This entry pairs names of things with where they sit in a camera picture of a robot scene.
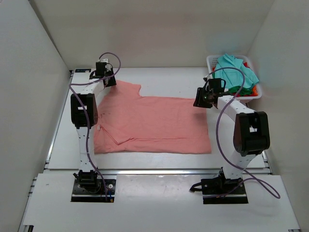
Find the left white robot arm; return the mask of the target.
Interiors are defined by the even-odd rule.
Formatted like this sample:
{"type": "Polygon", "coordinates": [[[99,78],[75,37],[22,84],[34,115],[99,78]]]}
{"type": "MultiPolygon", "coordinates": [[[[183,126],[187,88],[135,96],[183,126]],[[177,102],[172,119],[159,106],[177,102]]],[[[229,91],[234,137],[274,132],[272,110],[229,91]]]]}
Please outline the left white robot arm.
{"type": "Polygon", "coordinates": [[[70,84],[71,121],[75,126],[79,140],[80,167],[82,173],[95,172],[98,169],[94,158],[94,130],[98,122],[96,97],[106,88],[116,85],[113,66],[108,59],[96,62],[96,69],[91,72],[86,84],[77,93],[70,84]]]}

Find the salmon pink t shirt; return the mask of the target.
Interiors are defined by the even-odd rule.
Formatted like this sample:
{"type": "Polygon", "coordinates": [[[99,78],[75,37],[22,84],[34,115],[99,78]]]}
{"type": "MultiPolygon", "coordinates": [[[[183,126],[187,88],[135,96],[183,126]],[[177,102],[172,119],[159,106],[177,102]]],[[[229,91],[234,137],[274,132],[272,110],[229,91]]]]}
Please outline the salmon pink t shirt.
{"type": "Polygon", "coordinates": [[[118,81],[98,106],[96,154],[209,154],[206,109],[194,99],[141,96],[141,85],[118,81]]]}

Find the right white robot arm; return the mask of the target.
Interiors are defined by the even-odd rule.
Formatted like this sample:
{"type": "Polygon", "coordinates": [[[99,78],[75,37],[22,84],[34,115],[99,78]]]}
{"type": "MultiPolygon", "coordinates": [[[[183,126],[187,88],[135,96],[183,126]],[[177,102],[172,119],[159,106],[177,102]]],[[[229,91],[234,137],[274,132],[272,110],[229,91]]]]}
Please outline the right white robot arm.
{"type": "Polygon", "coordinates": [[[268,118],[265,112],[256,112],[243,105],[234,95],[225,91],[223,79],[204,78],[205,85],[197,89],[195,107],[220,110],[234,122],[234,151],[222,155],[226,164],[217,177],[201,180],[199,186],[208,198],[222,198],[233,193],[243,184],[242,174],[249,163],[270,146],[268,118]]]}

